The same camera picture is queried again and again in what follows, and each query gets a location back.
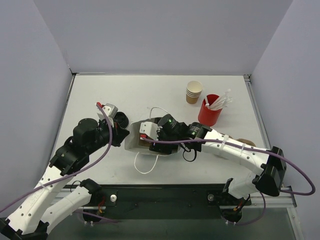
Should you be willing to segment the stack of brown paper cups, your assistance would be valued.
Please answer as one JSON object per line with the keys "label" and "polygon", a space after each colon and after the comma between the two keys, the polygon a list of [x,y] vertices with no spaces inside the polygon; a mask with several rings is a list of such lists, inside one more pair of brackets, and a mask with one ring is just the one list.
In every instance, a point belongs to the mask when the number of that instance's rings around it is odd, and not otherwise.
{"label": "stack of brown paper cups", "polygon": [[196,104],[203,91],[203,85],[199,81],[190,81],[186,86],[185,99],[188,104]]}

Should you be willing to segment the red straw holder cup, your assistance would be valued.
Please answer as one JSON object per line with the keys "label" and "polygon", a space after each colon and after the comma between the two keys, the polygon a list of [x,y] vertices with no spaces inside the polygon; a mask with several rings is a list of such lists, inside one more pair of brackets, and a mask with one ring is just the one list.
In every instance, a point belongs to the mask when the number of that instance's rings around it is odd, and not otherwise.
{"label": "red straw holder cup", "polygon": [[207,108],[206,99],[208,100],[209,104],[212,104],[218,98],[219,96],[216,94],[209,94],[203,99],[197,118],[200,124],[212,127],[217,123],[222,109],[220,108],[218,110],[211,110]]}

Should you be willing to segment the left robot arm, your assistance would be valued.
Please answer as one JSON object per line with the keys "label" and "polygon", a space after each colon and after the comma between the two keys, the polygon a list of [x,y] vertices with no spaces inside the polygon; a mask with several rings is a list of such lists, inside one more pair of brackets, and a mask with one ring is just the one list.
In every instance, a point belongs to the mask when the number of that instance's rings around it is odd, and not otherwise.
{"label": "left robot arm", "polygon": [[85,118],[50,160],[41,180],[12,214],[0,220],[0,233],[11,240],[45,240],[76,209],[95,206],[102,199],[101,186],[83,180],[75,190],[53,204],[57,194],[89,163],[90,155],[104,146],[119,147],[129,131],[117,122]]}

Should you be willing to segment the brown pulp cup carrier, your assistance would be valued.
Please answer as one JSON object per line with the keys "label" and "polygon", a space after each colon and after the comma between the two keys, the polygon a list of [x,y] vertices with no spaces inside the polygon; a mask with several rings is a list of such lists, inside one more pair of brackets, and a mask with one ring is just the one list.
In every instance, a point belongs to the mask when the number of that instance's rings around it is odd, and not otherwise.
{"label": "brown pulp cup carrier", "polygon": [[216,144],[216,155],[228,160],[236,161],[239,159],[247,159],[250,156],[250,149],[254,149],[256,145],[247,139],[233,139],[228,135],[224,135],[221,143]]}

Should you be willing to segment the blue paper bag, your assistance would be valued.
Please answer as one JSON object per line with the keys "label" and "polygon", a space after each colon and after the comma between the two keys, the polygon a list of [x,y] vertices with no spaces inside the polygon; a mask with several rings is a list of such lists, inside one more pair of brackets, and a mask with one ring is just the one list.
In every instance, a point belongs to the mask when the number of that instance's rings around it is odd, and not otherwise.
{"label": "blue paper bag", "polygon": [[[160,109],[164,111],[166,114],[169,114],[168,111],[165,109],[154,106],[149,111],[149,116],[145,120],[139,120],[136,122],[132,122],[131,125],[128,127],[129,135],[124,140],[124,149],[129,152],[136,153],[134,158],[134,168],[143,175],[149,174],[155,168],[159,156],[167,157],[170,153],[162,153],[157,151],[151,151],[150,146],[153,143],[147,142],[143,140],[143,138],[151,139],[151,140],[159,140],[157,136],[157,130],[160,128],[158,127],[158,122],[160,117],[152,117],[152,112],[154,109]],[[176,154],[181,150],[181,147],[178,145],[168,145],[169,147],[173,147],[173,151],[171,154]],[[137,168],[137,158],[139,155],[150,155],[155,156],[155,161],[152,168],[149,171],[142,172]]]}

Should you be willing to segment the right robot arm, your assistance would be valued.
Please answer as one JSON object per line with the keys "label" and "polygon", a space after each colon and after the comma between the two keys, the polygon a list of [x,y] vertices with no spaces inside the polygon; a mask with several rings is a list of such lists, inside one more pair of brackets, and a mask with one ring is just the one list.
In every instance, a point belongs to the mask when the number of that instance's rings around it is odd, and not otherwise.
{"label": "right robot arm", "polygon": [[140,126],[140,139],[150,143],[150,151],[170,155],[182,147],[216,155],[248,169],[247,175],[227,180],[221,192],[227,204],[256,192],[271,197],[277,197],[281,192],[287,165],[282,149],[276,146],[272,149],[255,147],[199,122],[189,125],[178,122],[170,114]]}

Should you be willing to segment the stack of black lids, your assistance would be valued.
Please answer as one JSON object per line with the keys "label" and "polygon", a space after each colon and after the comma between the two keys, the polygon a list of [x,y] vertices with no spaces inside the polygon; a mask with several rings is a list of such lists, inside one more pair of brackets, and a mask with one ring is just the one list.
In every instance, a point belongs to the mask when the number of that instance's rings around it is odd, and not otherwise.
{"label": "stack of black lids", "polygon": [[127,115],[121,111],[118,111],[115,114],[114,121],[123,129],[126,129],[129,126],[129,119]]}

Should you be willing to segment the white straws bundle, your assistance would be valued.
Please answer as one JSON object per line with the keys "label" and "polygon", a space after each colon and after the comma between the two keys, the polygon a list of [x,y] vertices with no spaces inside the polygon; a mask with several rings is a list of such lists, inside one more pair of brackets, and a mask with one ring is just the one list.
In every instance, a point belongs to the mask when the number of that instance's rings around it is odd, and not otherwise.
{"label": "white straws bundle", "polygon": [[230,96],[231,89],[229,88],[223,95],[219,96],[213,103],[209,103],[208,97],[205,100],[205,107],[212,111],[217,111],[227,106],[233,101],[233,98]]}

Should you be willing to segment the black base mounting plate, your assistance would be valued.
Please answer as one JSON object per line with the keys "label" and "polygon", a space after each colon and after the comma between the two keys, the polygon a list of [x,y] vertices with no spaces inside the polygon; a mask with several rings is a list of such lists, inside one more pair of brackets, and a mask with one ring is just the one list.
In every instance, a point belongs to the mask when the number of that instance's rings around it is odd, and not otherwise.
{"label": "black base mounting plate", "polygon": [[213,220],[239,221],[251,200],[237,199],[223,184],[103,184],[94,193],[86,212],[115,220]]}

